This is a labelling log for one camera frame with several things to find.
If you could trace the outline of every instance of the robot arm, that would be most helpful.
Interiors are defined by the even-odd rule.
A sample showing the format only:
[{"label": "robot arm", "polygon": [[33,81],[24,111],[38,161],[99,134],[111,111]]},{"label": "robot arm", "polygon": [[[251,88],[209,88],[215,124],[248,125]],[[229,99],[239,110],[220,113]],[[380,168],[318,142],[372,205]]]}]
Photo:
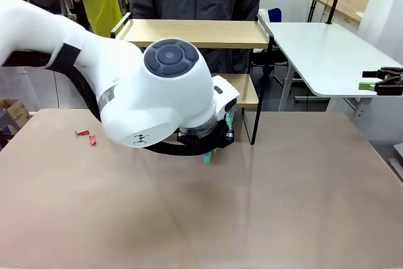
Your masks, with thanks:
[{"label": "robot arm", "polygon": [[[0,64],[22,54],[16,51],[49,54],[44,68],[73,82],[112,141],[180,156],[233,142],[224,117],[239,93],[222,77],[211,77],[191,44],[167,39],[142,53],[134,44],[99,37],[24,1],[0,3],[0,24],[7,25]],[[182,144],[161,142],[177,129]]]}]

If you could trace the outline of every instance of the turquoise object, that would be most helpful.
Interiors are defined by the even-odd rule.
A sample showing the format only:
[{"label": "turquoise object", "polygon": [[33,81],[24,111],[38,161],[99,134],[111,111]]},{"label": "turquoise object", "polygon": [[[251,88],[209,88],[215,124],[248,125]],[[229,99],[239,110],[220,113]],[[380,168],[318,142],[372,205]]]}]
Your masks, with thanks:
[{"label": "turquoise object", "polygon": [[[227,122],[227,125],[229,129],[232,130],[232,122],[234,121],[234,116],[235,116],[235,110],[231,109],[226,115],[225,115],[225,121]],[[206,153],[203,157],[204,163],[208,164],[210,163],[210,160],[212,159],[212,155],[217,152],[217,148]]]}]

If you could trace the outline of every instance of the floor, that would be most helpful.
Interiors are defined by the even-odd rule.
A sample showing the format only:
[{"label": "floor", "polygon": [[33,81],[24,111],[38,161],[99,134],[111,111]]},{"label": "floor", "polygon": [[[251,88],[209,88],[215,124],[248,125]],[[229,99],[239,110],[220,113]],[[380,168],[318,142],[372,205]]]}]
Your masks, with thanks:
[{"label": "floor", "polygon": [[[286,76],[286,70],[276,68],[276,75],[279,79]],[[256,91],[260,91],[262,68],[256,67],[253,71],[253,83]],[[24,69],[0,68],[0,99],[17,98],[21,99],[30,111],[37,111],[41,108],[57,108],[55,78],[57,83],[57,94],[59,96],[59,107],[61,108],[86,108],[85,103],[70,81],[61,74],[45,71],[34,67]],[[273,79],[266,87],[263,101],[263,111],[275,112],[280,104],[282,87]],[[294,96],[306,96],[307,88],[292,87],[292,92],[287,102],[287,111],[290,112],[323,112],[327,103],[300,102],[293,100]]]}]

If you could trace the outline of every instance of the box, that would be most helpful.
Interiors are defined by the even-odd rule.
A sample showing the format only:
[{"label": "box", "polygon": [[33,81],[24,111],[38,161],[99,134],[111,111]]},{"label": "box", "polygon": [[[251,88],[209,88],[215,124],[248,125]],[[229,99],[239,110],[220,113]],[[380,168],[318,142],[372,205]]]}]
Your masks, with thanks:
[{"label": "box", "polygon": [[[28,113],[28,110],[21,100],[0,100],[0,112],[3,112],[3,114],[8,115],[10,119],[14,120],[19,128],[22,128],[31,118],[31,115]],[[18,131],[12,125],[0,125],[0,130],[7,135],[15,135]]]}]

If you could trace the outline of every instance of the red scrap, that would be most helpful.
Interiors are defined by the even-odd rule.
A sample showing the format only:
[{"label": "red scrap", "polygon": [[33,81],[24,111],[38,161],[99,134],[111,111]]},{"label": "red scrap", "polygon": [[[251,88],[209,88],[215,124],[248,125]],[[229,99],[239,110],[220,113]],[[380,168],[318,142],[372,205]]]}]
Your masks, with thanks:
[{"label": "red scrap", "polygon": [[96,144],[96,137],[94,135],[89,136],[89,145],[94,146]]},{"label": "red scrap", "polygon": [[75,132],[76,135],[89,135],[89,131],[85,130],[84,132]]}]

